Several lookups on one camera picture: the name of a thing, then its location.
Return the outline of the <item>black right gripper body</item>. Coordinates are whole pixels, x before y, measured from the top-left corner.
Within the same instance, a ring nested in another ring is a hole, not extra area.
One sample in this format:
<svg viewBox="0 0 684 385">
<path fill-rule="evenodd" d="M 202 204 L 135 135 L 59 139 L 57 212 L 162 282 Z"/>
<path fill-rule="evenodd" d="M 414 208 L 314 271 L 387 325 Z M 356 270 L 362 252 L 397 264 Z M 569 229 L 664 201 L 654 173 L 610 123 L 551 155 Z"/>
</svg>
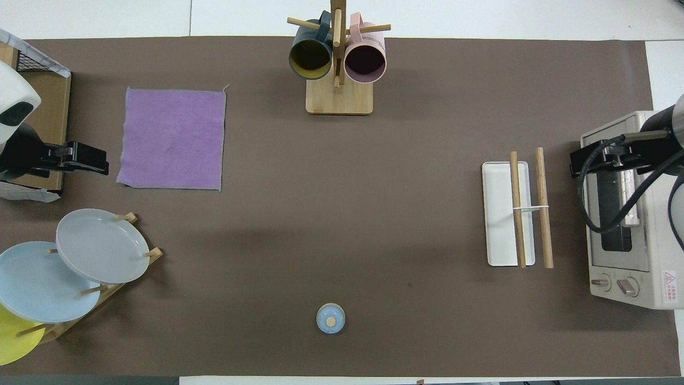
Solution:
<svg viewBox="0 0 684 385">
<path fill-rule="evenodd" d="M 664 130 L 667 137 L 650 139 L 640 144 L 641 156 L 653 165 L 653 170 L 682 150 L 683 107 L 674 104 L 650 117 L 641 132 Z"/>
</svg>

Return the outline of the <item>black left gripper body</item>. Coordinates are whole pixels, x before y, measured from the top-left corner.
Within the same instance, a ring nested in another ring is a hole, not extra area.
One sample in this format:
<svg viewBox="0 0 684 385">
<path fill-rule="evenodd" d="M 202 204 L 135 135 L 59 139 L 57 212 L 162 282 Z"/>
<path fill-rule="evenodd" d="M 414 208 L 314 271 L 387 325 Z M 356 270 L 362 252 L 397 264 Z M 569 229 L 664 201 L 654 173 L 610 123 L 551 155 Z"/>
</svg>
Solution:
<svg viewBox="0 0 684 385">
<path fill-rule="evenodd" d="M 44 144 L 31 126 L 20 124 L 3 147 L 1 180 L 15 180 L 31 169 L 37 169 L 38 161 L 46 151 Z"/>
</svg>

